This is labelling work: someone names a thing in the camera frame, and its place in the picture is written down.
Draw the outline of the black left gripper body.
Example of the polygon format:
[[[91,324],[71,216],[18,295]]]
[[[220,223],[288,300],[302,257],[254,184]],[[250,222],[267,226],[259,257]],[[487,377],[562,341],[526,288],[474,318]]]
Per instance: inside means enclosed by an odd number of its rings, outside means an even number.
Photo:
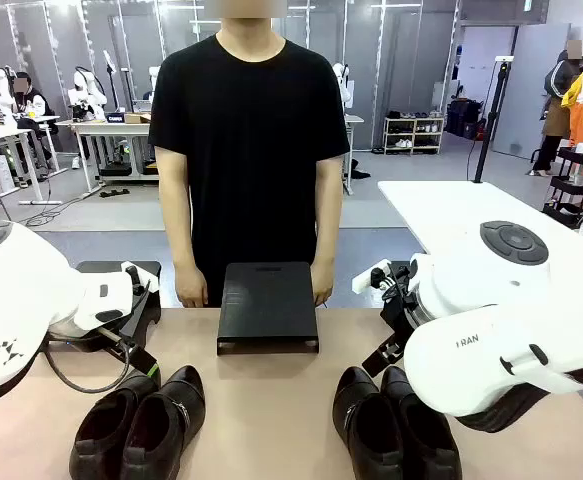
[[[145,345],[151,320],[151,293],[145,290],[142,295],[133,298],[131,312],[122,322],[119,334],[131,338],[138,345]]]

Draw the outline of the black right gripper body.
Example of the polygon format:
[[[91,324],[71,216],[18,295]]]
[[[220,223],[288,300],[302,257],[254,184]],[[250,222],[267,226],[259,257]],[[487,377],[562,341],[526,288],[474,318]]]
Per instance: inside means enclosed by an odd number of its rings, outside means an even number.
[[[380,316],[393,334],[404,338],[406,344],[417,328],[413,316],[417,301],[415,295],[408,292],[410,266],[408,262],[390,262],[388,268],[389,273],[380,283],[384,302]]]

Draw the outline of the person's right hand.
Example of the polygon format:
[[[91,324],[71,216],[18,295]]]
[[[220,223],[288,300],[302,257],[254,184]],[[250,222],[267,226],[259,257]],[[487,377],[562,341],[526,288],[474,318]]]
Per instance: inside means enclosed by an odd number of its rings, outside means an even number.
[[[185,308],[204,308],[208,304],[207,282],[195,266],[175,268],[175,289]]]

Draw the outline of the person's left hand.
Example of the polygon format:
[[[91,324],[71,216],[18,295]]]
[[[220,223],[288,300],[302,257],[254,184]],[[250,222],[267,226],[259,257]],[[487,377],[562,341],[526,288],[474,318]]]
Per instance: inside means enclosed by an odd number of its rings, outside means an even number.
[[[310,267],[312,291],[316,307],[331,297],[334,285],[334,261],[316,260]]]

